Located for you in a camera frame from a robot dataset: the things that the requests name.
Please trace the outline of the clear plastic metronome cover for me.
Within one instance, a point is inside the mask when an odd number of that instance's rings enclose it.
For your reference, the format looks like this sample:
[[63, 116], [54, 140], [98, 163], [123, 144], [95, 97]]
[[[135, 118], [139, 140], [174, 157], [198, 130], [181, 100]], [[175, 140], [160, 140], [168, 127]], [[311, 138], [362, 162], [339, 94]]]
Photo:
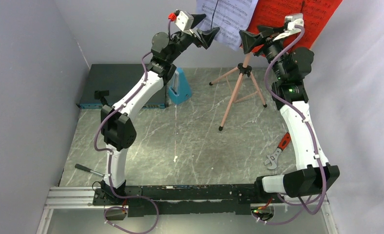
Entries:
[[177, 68], [176, 71], [173, 74], [173, 77], [171, 79], [171, 84], [169, 85], [169, 90], [175, 94], [178, 95], [179, 90], [179, 78], [180, 75], [183, 73], [183, 70], [181, 68]]

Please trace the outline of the blue metronome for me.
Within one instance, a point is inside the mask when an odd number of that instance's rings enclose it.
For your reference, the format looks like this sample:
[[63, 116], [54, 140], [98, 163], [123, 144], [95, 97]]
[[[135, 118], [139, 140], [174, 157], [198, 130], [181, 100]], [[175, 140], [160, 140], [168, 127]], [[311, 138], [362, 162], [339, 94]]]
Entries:
[[169, 99], [171, 100], [171, 102], [175, 105], [179, 105], [185, 101], [187, 101], [188, 99], [191, 98], [192, 96], [192, 90], [191, 90], [191, 87], [186, 79], [186, 76], [185, 76], [185, 73], [183, 71], [183, 73], [180, 75], [180, 78], [179, 78], [179, 90], [178, 90], [178, 95], [175, 95], [173, 94], [170, 90], [169, 90], [169, 85], [168, 85], [168, 95], [169, 95]]

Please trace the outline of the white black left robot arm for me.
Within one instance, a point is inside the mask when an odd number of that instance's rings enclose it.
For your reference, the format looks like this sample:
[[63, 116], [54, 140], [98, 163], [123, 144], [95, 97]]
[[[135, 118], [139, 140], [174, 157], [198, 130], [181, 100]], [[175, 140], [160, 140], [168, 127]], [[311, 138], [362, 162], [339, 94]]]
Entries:
[[133, 121], [146, 102], [173, 77], [176, 66], [174, 61], [191, 45], [208, 49], [220, 28], [202, 31], [194, 30], [206, 14], [189, 14], [177, 10], [168, 16], [178, 31], [156, 33], [152, 38], [148, 64], [142, 64], [144, 73], [136, 85], [113, 105], [104, 104], [101, 109], [101, 124], [96, 137], [103, 136], [106, 144], [107, 168], [103, 178], [106, 198], [114, 205], [125, 199], [125, 163], [128, 149], [137, 136]]

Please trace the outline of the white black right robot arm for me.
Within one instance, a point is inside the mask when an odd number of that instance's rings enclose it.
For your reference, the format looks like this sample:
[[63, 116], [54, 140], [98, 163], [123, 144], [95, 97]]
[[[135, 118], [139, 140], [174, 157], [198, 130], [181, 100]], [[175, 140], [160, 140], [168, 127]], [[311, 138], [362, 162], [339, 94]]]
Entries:
[[314, 53], [306, 47], [294, 45], [304, 34], [302, 26], [289, 33], [297, 38], [284, 46], [284, 28], [259, 27], [259, 34], [239, 32], [245, 53], [255, 47], [261, 49], [269, 66], [264, 82], [283, 117], [296, 156], [296, 171], [284, 175], [258, 177], [254, 183], [254, 197], [266, 202], [273, 194], [289, 197], [324, 195], [340, 175], [336, 165], [330, 165], [320, 147], [311, 121], [304, 78], [311, 72]]

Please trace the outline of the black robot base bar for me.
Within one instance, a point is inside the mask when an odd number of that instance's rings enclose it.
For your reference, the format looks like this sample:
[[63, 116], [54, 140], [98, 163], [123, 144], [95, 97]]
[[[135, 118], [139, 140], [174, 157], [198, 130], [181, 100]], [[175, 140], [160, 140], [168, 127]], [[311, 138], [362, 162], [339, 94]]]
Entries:
[[129, 217], [234, 213], [250, 215], [256, 206], [279, 203], [277, 194], [265, 193], [255, 184], [126, 186], [122, 197], [95, 189], [93, 205], [127, 205]]

